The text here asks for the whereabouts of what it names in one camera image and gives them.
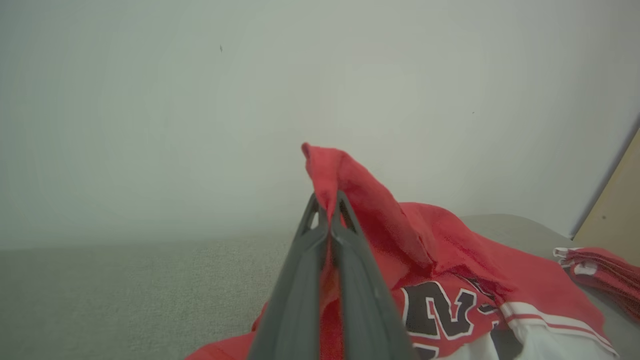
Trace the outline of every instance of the white wall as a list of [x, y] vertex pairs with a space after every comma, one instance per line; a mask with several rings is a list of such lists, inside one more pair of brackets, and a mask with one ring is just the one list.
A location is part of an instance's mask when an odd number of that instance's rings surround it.
[[304, 141], [567, 235], [640, 111], [639, 5], [4, 0], [0, 247], [288, 236]]

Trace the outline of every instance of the clothing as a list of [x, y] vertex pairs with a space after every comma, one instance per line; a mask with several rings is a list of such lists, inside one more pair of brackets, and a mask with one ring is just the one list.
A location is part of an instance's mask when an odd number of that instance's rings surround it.
[[640, 322], [640, 267], [598, 247], [557, 247], [554, 256], [574, 281], [604, 291]]
[[[523, 344], [520, 359], [610, 359], [604, 318], [557, 263], [495, 243], [451, 212], [391, 193], [345, 152], [304, 144], [307, 172], [331, 219], [348, 197], [421, 359], [497, 360], [494, 327]], [[321, 359], [342, 359], [337, 269], [321, 274]], [[254, 331], [189, 360], [244, 359]]]

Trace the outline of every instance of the red jersey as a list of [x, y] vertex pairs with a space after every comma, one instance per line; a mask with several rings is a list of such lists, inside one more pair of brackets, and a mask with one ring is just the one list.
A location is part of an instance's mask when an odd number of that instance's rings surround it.
[[[604, 318], [555, 262], [495, 243], [451, 212], [391, 193], [345, 152], [304, 144], [307, 172], [328, 219], [338, 189], [349, 199], [421, 359], [498, 359], [490, 331], [510, 328], [520, 359], [608, 359]], [[320, 358], [342, 359], [337, 270], [321, 274]], [[248, 334], [188, 360], [242, 360]]]

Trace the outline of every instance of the gray couch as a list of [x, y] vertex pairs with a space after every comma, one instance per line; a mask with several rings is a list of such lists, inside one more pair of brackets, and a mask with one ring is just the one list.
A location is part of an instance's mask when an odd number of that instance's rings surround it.
[[[513, 215], [464, 217], [474, 231], [552, 259], [570, 240]], [[182, 359], [249, 331], [292, 234], [227, 241], [0, 252], [0, 359]], [[623, 359], [640, 326], [596, 291]]]

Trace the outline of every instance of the printed number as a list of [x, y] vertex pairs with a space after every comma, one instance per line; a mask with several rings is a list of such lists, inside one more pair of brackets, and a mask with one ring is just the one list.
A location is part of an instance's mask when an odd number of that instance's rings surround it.
[[[485, 291], [484, 289], [482, 289], [482, 287], [480, 286], [480, 282], [478, 282], [478, 280], [467, 279], [465, 277], [461, 277], [461, 279], [468, 281], [468, 283], [471, 284], [471, 286], [473, 286], [474, 288], [476, 288], [477, 291], [480, 291], [480, 293], [485, 294], [489, 299], [495, 302], [495, 297], [492, 294]], [[480, 311], [480, 313], [482, 314], [488, 315], [498, 311], [498, 308], [491, 304], [482, 304], [478, 307], [478, 311]]]
[[[436, 281], [403, 288], [405, 294], [404, 323], [412, 336], [440, 339], [439, 328], [448, 340], [470, 335], [474, 324], [468, 319], [468, 312], [477, 302], [477, 295], [466, 289], [460, 289], [456, 297], [456, 312], [452, 312], [451, 301], [440, 283]], [[422, 360], [438, 355], [437, 348], [414, 344]]]

